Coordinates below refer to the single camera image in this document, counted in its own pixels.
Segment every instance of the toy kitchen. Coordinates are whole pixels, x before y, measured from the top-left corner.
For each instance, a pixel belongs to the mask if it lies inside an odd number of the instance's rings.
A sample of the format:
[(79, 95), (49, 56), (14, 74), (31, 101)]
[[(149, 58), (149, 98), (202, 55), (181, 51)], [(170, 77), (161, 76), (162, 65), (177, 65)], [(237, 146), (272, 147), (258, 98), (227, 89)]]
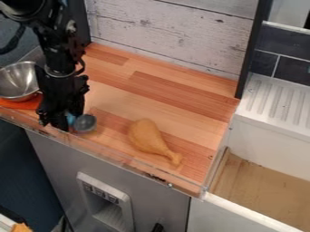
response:
[(0, 117), (72, 231), (310, 231), (307, 1), (2, 3), (41, 47), (0, 70)]

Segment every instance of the gray tile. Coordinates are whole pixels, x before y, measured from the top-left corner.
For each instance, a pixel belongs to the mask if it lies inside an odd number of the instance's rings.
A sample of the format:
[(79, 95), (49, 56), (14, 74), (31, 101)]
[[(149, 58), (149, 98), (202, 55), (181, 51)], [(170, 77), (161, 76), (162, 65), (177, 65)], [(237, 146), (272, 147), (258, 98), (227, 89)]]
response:
[(310, 60), (310, 35), (262, 25), (257, 49)]
[(250, 71), (266, 76), (272, 76), (275, 70), (277, 55), (255, 51)]
[(310, 86), (310, 61), (281, 57), (275, 77)]

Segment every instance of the orange object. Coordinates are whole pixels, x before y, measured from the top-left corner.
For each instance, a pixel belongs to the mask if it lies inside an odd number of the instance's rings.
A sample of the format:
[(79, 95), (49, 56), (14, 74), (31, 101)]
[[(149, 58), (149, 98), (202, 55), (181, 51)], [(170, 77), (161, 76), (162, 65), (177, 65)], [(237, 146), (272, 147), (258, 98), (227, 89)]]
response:
[(8, 101), (5, 99), (0, 99), (0, 106), (10, 109), (19, 109), (19, 110), (36, 110), (38, 108), (42, 99), (42, 95), (38, 94), (36, 97), (32, 98), (29, 101)]
[(135, 121), (129, 128), (128, 136), (132, 145), (138, 150), (165, 156), (175, 166), (182, 160), (182, 155), (167, 147), (154, 121), (148, 119)]
[(24, 223), (22, 224), (15, 224), (12, 227), (11, 232), (32, 232), (33, 230), (31, 230), (27, 225), (25, 225)]

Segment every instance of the wood grain surface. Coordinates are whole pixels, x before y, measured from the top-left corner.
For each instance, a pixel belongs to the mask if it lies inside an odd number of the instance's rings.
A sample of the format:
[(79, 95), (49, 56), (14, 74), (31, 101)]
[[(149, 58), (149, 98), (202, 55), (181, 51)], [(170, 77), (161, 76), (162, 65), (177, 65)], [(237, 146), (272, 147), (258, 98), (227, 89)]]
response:
[(310, 182), (241, 159), (229, 150), (219, 166), (211, 193), (310, 231)]
[[(42, 128), (34, 111), (0, 108), (3, 117), (197, 196), (237, 107), (237, 83), (96, 43), (86, 52), (91, 90), (85, 112), (97, 117), (95, 131)], [(169, 148), (183, 155), (180, 166), (131, 146), (128, 127), (143, 118), (153, 120)]]
[(92, 41), (237, 80), (257, 0), (85, 0)]

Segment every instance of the wooden countertop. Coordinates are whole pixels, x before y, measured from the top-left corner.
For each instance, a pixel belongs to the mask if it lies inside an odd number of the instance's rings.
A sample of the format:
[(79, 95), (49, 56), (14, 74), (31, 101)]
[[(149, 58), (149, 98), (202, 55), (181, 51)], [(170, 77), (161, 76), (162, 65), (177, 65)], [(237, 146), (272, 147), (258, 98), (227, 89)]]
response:
[[(2, 108), (3, 117), (197, 196), (237, 107), (237, 82), (96, 43), (86, 53), (85, 112), (97, 117), (96, 131), (75, 136), (42, 128), (34, 111)], [(169, 147), (183, 154), (178, 168), (130, 145), (127, 128), (142, 118), (155, 121)]]

